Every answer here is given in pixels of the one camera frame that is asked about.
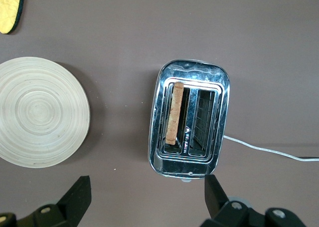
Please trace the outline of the brown toast slice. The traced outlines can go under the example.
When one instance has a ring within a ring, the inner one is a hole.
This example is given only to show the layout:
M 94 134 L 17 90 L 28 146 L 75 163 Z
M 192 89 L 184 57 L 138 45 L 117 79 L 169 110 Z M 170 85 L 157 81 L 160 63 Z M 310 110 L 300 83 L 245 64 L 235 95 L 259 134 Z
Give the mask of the brown toast slice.
M 165 142 L 169 145 L 175 145 L 176 143 L 183 90 L 184 83 L 174 83 L 165 137 Z

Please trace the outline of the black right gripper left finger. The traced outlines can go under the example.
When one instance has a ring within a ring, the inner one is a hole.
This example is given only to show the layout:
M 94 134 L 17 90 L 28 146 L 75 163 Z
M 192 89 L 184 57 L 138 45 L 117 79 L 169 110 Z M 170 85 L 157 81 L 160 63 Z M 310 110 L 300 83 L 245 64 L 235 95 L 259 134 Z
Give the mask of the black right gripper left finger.
M 0 213 L 0 227 L 77 227 L 92 201 L 89 176 L 81 176 L 56 203 L 39 207 L 18 220 L 13 213 Z

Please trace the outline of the chrome and beige toaster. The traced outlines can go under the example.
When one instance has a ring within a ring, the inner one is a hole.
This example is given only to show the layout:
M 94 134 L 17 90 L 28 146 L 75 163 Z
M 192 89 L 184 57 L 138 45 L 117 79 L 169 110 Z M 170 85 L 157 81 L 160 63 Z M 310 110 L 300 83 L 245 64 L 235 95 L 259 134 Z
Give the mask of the chrome and beige toaster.
M 165 142 L 172 91 L 184 83 L 175 145 Z M 230 80 L 226 71 L 197 60 L 173 60 L 157 77 L 149 131 L 149 162 L 159 174 L 201 179 L 218 163 L 222 146 Z

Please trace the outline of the brown table cover sheet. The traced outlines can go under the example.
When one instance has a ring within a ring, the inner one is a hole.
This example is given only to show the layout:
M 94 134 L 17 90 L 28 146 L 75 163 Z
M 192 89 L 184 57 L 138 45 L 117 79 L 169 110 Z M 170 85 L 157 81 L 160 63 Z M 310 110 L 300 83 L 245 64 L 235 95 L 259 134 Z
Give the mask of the brown table cover sheet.
M 18 218 L 60 199 L 81 175 L 92 203 L 79 227 L 199 227 L 204 181 L 157 174 L 148 132 L 159 70 L 175 59 L 222 67 L 230 78 L 215 170 L 227 195 L 263 213 L 294 212 L 319 227 L 319 0 L 25 0 L 0 34 L 0 63 L 42 57 L 80 81 L 90 131 L 64 162 L 23 168 L 0 158 L 0 212 Z

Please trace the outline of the round wooden plate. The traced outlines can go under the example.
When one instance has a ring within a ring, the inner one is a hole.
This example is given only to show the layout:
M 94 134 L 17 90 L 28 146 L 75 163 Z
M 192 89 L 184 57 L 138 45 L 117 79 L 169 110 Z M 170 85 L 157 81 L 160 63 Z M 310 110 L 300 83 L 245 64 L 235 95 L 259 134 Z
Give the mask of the round wooden plate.
M 89 131 L 87 95 L 63 66 L 38 57 L 0 64 L 0 158 L 27 168 L 57 165 Z

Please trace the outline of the yellow quilted oven mitt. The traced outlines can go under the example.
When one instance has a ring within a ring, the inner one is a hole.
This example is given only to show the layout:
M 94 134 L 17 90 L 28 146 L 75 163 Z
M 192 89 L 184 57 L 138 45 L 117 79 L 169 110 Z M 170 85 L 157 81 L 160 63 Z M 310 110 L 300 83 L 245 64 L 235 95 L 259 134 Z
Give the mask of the yellow quilted oven mitt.
M 20 21 L 24 0 L 0 0 L 0 33 L 10 34 Z

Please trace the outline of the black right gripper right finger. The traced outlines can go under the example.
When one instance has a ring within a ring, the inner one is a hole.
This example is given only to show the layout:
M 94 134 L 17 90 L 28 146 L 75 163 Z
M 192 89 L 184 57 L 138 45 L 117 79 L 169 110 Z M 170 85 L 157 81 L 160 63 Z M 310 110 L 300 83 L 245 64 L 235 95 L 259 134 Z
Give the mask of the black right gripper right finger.
M 210 218 L 200 227 L 306 227 L 287 209 L 269 208 L 261 214 L 239 200 L 229 200 L 213 174 L 204 178 L 204 193 Z

